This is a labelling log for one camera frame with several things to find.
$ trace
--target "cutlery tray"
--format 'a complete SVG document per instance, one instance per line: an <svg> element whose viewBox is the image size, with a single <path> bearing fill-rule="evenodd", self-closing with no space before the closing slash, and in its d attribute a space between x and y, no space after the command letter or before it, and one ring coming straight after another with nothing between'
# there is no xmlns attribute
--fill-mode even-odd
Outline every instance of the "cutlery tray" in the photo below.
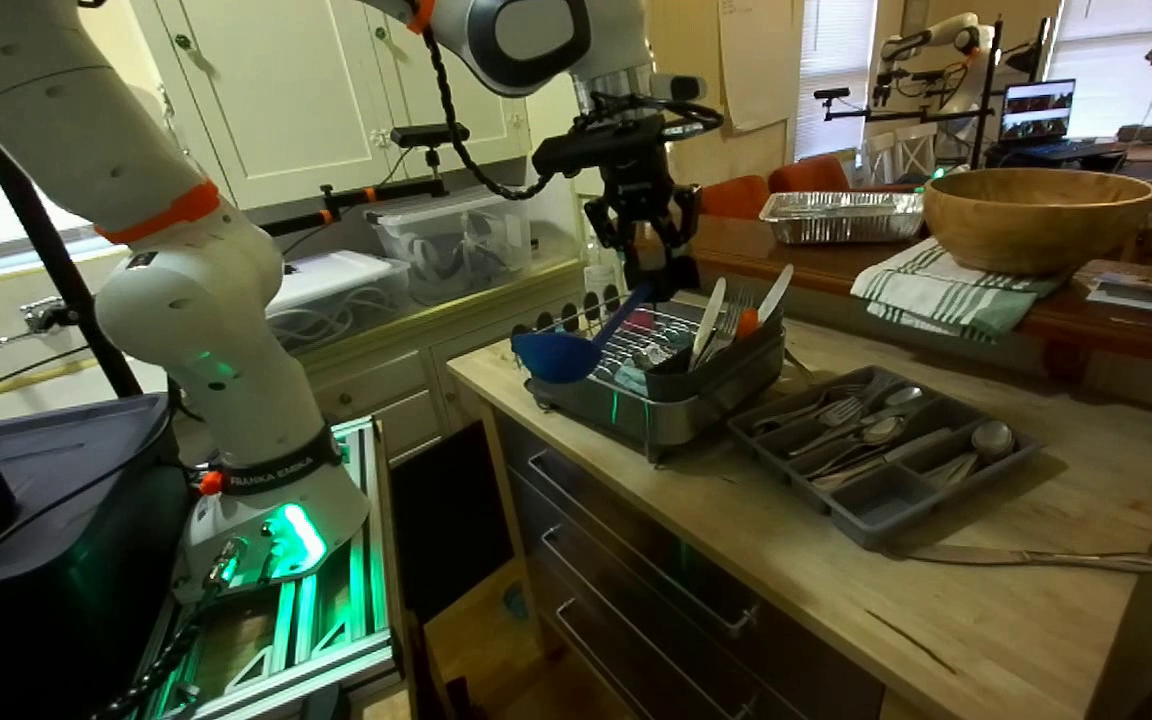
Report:
<svg viewBox="0 0 1152 720"><path fill-rule="evenodd" d="M729 432L874 549L1015 471L1034 440L887 368L859 368L729 418Z"/></svg>

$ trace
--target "bowl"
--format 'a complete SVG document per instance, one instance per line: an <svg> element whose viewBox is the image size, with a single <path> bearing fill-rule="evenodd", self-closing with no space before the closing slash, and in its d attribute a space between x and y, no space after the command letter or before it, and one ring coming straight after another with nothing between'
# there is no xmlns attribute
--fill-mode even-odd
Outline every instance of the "bowl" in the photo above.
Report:
<svg viewBox="0 0 1152 720"><path fill-rule="evenodd" d="M964 269L1062 274L1137 244L1152 219L1152 184L1071 168L974 168L937 179L923 214Z"/></svg>

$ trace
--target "paper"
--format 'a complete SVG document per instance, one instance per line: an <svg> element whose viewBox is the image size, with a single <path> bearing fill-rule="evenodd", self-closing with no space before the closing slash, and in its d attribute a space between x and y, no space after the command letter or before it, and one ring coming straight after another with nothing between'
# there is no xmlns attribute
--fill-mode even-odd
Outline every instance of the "paper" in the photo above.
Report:
<svg viewBox="0 0 1152 720"><path fill-rule="evenodd" d="M796 72L792 0L720 0L720 58L734 132L782 124Z"/></svg>

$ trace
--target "monitor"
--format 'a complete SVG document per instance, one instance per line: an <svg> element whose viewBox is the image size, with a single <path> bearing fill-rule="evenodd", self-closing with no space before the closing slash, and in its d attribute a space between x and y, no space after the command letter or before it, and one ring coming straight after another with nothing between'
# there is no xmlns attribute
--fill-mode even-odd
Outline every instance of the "monitor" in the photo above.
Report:
<svg viewBox="0 0 1152 720"><path fill-rule="evenodd" d="M1068 136L1077 79L1040 79L1004 87L998 139L1051 143Z"/></svg>

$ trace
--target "plastic container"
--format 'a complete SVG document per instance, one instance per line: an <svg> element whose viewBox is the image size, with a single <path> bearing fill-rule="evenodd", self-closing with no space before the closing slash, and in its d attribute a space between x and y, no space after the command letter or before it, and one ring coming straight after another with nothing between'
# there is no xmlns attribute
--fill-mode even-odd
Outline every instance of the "plastic container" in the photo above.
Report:
<svg viewBox="0 0 1152 720"><path fill-rule="evenodd" d="M1010 474L1040 449L1004 423L1009 449L978 451L973 432L987 423L998 427L1004 418L885 368L859 368L729 418L738 442L864 549L887 542L964 493Z"/></svg>
<svg viewBox="0 0 1152 720"><path fill-rule="evenodd" d="M915 192L770 192L760 219L780 244L901 244L923 229Z"/></svg>

